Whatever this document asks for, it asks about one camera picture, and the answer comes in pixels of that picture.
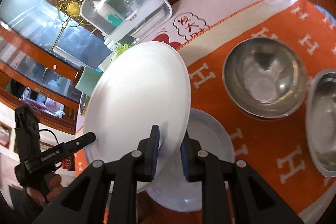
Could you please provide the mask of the person left hand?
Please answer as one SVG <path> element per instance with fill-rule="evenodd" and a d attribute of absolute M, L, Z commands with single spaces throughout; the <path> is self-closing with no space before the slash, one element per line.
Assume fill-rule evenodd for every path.
<path fill-rule="evenodd" d="M 32 187 L 26 188 L 26 193 L 30 198 L 33 199 L 36 203 L 42 205 L 47 202 L 51 202 L 55 200 L 59 194 L 65 189 L 61 184 L 62 177 L 59 174 L 53 174 L 53 176 L 49 179 L 49 186 L 47 189 L 49 190 L 47 194 L 42 194 L 37 189 Z"/>

